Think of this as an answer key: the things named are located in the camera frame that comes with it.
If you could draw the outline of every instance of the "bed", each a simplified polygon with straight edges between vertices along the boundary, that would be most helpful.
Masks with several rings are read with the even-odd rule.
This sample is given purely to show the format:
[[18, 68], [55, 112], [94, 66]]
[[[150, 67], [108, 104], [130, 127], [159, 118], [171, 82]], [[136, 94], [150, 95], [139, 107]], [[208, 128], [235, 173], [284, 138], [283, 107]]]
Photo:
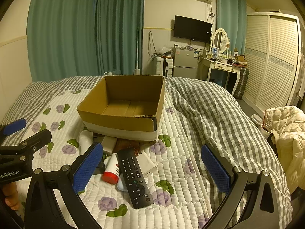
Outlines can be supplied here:
[[[52, 132], [52, 144], [34, 154], [33, 169], [53, 171], [72, 163], [80, 152], [78, 143], [72, 139], [78, 140], [84, 129], [76, 107], [101, 78], [71, 77], [28, 85], [3, 119], [3, 124], [7, 124], [25, 118], [27, 126], [7, 138], [4, 145], [17, 145], [46, 127]], [[102, 228], [202, 228], [225, 197], [201, 160], [200, 149], [206, 142], [233, 166], [254, 173], [268, 170], [279, 205], [280, 228], [290, 222], [290, 193], [276, 155], [233, 96], [222, 87], [194, 79], [166, 78], [158, 135], [154, 145], [141, 145], [141, 150], [158, 166], [158, 172], [146, 178], [155, 204], [134, 210], [128, 193], [101, 181], [100, 175], [92, 176], [80, 194]], [[166, 137], [170, 144], [164, 144]], [[30, 179], [25, 179], [17, 183], [23, 205], [29, 182]], [[74, 225], [59, 192], [55, 194], [67, 223]], [[246, 199], [245, 192], [230, 225], [237, 222]]]

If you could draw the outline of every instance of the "human hand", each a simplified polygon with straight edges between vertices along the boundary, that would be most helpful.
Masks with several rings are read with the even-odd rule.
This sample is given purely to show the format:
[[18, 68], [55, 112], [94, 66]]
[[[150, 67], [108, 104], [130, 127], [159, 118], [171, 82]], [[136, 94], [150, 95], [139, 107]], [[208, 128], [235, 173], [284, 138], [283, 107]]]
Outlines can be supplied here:
[[6, 196], [5, 203], [12, 209], [18, 210], [20, 207], [16, 182], [8, 183], [2, 187], [3, 194]]

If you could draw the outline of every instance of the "plaid bedding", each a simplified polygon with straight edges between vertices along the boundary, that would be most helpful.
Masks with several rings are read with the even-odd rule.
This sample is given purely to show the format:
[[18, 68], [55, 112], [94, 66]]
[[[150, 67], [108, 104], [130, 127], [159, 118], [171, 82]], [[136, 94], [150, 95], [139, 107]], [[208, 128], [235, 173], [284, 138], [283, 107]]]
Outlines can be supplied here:
[[[49, 101], [65, 90], [93, 88], [101, 77], [70, 77], [50, 83], [30, 84], [6, 113], [3, 124], [25, 118], [27, 127], [8, 137], [4, 145], [17, 145], [29, 125]], [[184, 132], [192, 146], [193, 154], [214, 212], [225, 194], [218, 191], [211, 176], [205, 170], [200, 157], [200, 148], [209, 143], [218, 149], [233, 166], [245, 171], [260, 173], [267, 169], [273, 179], [277, 195], [280, 228], [285, 228], [292, 218], [290, 194], [284, 171], [274, 152], [259, 130], [241, 110], [240, 106], [222, 87], [200, 80], [179, 77], [166, 78], [166, 92], [173, 101]], [[245, 192], [230, 225], [237, 222], [247, 200]]]

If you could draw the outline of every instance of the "wall-mounted tv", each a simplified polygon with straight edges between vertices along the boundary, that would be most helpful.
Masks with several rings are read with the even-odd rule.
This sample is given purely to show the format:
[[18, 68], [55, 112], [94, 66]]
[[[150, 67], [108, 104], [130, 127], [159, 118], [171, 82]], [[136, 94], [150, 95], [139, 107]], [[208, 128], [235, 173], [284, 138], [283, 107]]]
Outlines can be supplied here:
[[175, 16], [173, 36], [210, 43], [212, 24], [188, 17]]

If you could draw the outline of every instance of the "green curtain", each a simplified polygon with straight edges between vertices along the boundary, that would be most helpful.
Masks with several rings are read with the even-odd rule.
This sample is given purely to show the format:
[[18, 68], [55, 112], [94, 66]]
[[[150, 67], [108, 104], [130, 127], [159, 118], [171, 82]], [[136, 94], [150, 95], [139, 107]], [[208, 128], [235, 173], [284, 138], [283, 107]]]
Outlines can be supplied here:
[[144, 0], [97, 0], [96, 48], [102, 72], [133, 74], [137, 35], [142, 69], [143, 9]]
[[236, 47], [244, 54], [247, 29], [246, 0], [217, 0], [217, 28], [223, 28], [230, 38], [230, 51]]
[[27, 21], [33, 81], [100, 75], [95, 0], [31, 0]]

